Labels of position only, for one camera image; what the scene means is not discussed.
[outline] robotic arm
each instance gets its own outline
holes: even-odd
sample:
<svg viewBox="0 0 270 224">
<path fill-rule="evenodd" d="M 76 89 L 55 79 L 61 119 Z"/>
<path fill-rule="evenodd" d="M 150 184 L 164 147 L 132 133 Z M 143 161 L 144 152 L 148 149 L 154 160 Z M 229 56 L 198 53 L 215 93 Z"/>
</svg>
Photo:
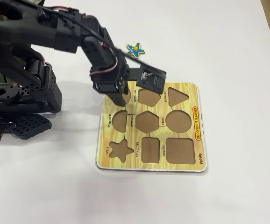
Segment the robotic arm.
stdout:
<svg viewBox="0 0 270 224">
<path fill-rule="evenodd" d="M 77 9 L 35 5 L 25 0 L 0 0 L 0 73 L 19 86 L 0 83 L 0 115 L 61 110 L 62 94 L 52 66 L 31 48 L 32 44 L 76 53 L 80 46 L 92 64 L 93 88 L 125 106 L 122 94 L 128 80 L 145 89 L 162 93 L 166 72 L 153 68 L 117 49 L 106 28 L 93 16 Z M 125 57 L 141 65 L 132 69 Z"/>
</svg>

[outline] wire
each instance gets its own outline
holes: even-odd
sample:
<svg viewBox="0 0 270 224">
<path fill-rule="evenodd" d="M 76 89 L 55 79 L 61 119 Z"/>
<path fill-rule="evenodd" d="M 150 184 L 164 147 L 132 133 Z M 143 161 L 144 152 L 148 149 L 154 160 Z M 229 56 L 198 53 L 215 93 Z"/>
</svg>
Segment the wire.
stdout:
<svg viewBox="0 0 270 224">
<path fill-rule="evenodd" d="M 0 120 L 0 129 L 3 131 L 9 131 L 15 129 L 17 126 L 16 123 L 7 121 L 7 120 Z"/>
<path fill-rule="evenodd" d="M 101 44 L 102 47 L 107 48 L 112 53 L 112 55 L 114 55 L 113 50 L 107 44 L 105 44 L 103 42 L 99 42 L 99 43 Z M 95 74 L 102 74 L 102 73 L 113 71 L 116 68 L 117 63 L 118 63 L 117 57 L 115 57 L 115 60 L 116 60 L 116 63 L 115 63 L 115 65 L 112 68 L 101 70 L 101 71 L 91 72 L 91 73 L 89 73 L 89 76 L 92 76 L 92 75 L 95 75 Z"/>
<path fill-rule="evenodd" d="M 45 62 L 45 64 L 50 66 L 51 68 L 53 68 L 52 65 L 49 62 Z"/>
<path fill-rule="evenodd" d="M 26 1 L 26 0 L 15 0 L 15 1 L 21 2 L 21 3 L 26 4 L 26 5 L 29 5 L 29 6 L 31 6 L 31 7 L 33 7 L 33 8 L 36 8 L 36 9 L 37 9 L 38 7 L 41 7 L 41 6 L 38 6 L 38 5 L 34 4 L 34 3 L 31 3 L 31 2 Z M 97 38 L 98 40 L 100 40 L 100 41 L 104 42 L 105 44 L 107 44 L 107 45 L 108 45 L 109 47 L 111 47 L 111 49 L 112 49 L 113 51 L 115 51 L 117 54 L 123 55 L 123 56 L 125 56 L 126 58 L 129 58 L 129 59 L 132 60 L 132 61 L 135 61 L 135 62 L 137 62 L 137 63 L 139 63 L 139 64 L 142 64 L 142 65 L 146 66 L 147 68 L 149 68 L 149 70 L 151 70 L 151 72 L 156 71 L 156 72 L 154 72 L 154 73 L 156 73 L 155 75 L 157 75 L 157 76 L 159 76 L 159 77 L 161 77 L 161 78 L 163 78 L 163 79 L 166 79 L 166 72 L 165 72 L 165 71 L 162 71 L 162 70 L 160 70 L 160 69 L 157 69 L 157 68 L 155 68 L 155 67 L 152 67 L 152 66 L 150 66 L 150 65 L 148 65 L 148 64 L 146 64 L 146 63 L 144 63 L 144 62 L 141 61 L 141 60 L 138 60 L 138 59 L 136 59 L 136 58 L 133 58 L 131 55 L 128 55 L 127 53 L 123 52 L 121 49 L 116 48 L 114 45 L 110 44 L 110 43 L 109 43 L 108 41 L 106 41 L 103 37 L 101 37 L 101 36 L 100 36 L 99 34 L 97 34 L 96 32 L 92 31 L 92 30 L 91 30 L 90 28 L 88 28 L 87 26 L 83 25 L 81 22 L 79 22 L 79 21 L 77 21 L 77 20 L 74 20 L 73 18 L 67 16 L 65 13 L 53 11 L 53 10 L 47 8 L 47 7 L 41 7 L 41 8 L 42 8 L 44 11 L 48 12 L 48 13 L 51 13 L 51 14 L 55 14 L 55 15 L 61 16 L 61 17 L 65 18 L 65 19 L 67 19 L 67 20 L 69 20 L 69 21 L 71 21 L 71 22 L 74 22 L 75 24 L 77 24 L 78 26 L 80 26 L 81 28 L 83 28 L 84 30 L 86 30 L 87 32 L 89 32 L 92 36 L 94 36 L 94 37 Z"/>
<path fill-rule="evenodd" d="M 53 6 L 51 7 L 52 10 L 55 10 L 55 9 L 65 9 L 65 10 L 69 10 L 68 7 L 64 7 L 64 6 Z"/>
<path fill-rule="evenodd" d="M 117 57 L 115 57 L 115 58 L 116 58 L 116 63 L 112 68 L 102 70 L 102 71 L 95 71 L 95 72 L 89 73 L 89 75 L 92 76 L 92 75 L 95 75 L 95 74 L 102 74 L 102 73 L 113 71 L 116 68 L 117 63 L 118 63 Z"/>
</svg>

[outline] wooden puzzle board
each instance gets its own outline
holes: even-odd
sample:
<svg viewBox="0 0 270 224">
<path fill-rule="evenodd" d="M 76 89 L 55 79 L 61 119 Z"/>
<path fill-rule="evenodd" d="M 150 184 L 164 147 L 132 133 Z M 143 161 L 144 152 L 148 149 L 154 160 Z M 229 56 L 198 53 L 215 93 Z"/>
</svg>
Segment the wooden puzzle board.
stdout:
<svg viewBox="0 0 270 224">
<path fill-rule="evenodd" d="M 96 160 L 98 167 L 203 172 L 206 169 L 206 153 L 195 84 L 165 83 L 163 94 L 158 96 L 143 91 L 136 86 L 136 82 L 128 82 L 128 87 L 129 94 L 124 98 L 130 98 L 130 101 L 125 107 L 116 106 L 106 95 L 103 97 Z"/>
</svg>

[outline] red wire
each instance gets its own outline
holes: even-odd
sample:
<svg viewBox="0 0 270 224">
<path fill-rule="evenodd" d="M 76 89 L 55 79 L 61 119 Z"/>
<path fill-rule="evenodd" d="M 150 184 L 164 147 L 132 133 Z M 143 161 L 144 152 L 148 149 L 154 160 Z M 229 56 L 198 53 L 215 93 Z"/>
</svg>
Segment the red wire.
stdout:
<svg viewBox="0 0 270 224">
<path fill-rule="evenodd" d="M 61 9 L 69 10 L 68 7 L 64 7 L 64 6 L 53 6 L 53 7 L 51 7 L 51 9 L 54 9 L 54 8 L 61 8 Z"/>
</svg>

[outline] star puzzle piece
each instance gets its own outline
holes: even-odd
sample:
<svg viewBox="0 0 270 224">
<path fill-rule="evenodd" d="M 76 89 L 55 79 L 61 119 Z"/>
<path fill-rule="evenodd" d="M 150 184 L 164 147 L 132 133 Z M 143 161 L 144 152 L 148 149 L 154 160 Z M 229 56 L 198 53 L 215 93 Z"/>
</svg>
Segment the star puzzle piece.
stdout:
<svg viewBox="0 0 270 224">
<path fill-rule="evenodd" d="M 118 157 L 121 160 L 121 162 L 125 162 L 126 156 L 134 152 L 133 149 L 128 147 L 128 142 L 125 139 L 121 140 L 120 143 L 111 141 L 109 143 L 109 146 L 112 148 L 112 151 L 109 154 L 109 157 L 110 158 Z"/>
<path fill-rule="evenodd" d="M 140 43 L 136 43 L 135 45 L 127 44 L 127 54 L 133 55 L 135 58 L 138 58 L 139 54 L 145 53 L 144 50 L 140 49 Z"/>
</svg>

